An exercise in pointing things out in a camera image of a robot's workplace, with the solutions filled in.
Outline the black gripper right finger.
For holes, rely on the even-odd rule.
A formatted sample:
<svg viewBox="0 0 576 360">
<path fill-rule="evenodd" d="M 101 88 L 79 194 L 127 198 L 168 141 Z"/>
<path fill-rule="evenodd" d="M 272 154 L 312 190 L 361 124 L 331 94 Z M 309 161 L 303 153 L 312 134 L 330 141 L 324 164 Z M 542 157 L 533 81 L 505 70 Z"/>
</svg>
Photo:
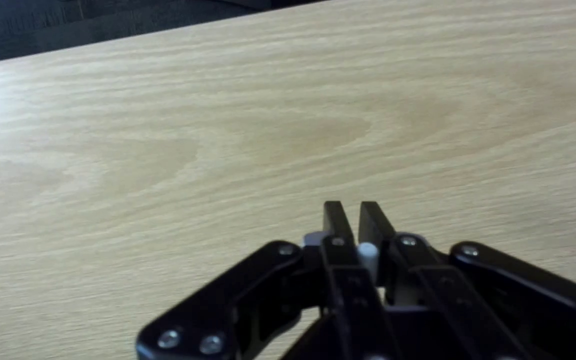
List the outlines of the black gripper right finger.
<svg viewBox="0 0 576 360">
<path fill-rule="evenodd" d="M 359 241 L 377 249 L 388 311 L 441 331 L 444 360 L 576 360 L 574 281 L 472 241 L 441 254 L 376 202 L 359 206 Z"/>
</svg>

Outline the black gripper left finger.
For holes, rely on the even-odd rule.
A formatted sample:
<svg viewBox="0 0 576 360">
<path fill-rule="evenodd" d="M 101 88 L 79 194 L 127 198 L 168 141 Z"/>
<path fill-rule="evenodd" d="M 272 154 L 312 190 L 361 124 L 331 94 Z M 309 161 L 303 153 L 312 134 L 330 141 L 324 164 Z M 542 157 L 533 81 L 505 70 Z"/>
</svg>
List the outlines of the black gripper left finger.
<svg viewBox="0 0 576 360">
<path fill-rule="evenodd" d="M 254 360 L 317 309 L 282 360 L 367 360 L 381 355 L 381 307 L 340 202 L 324 204 L 316 244 L 272 241 L 147 323 L 137 360 Z"/>
</svg>

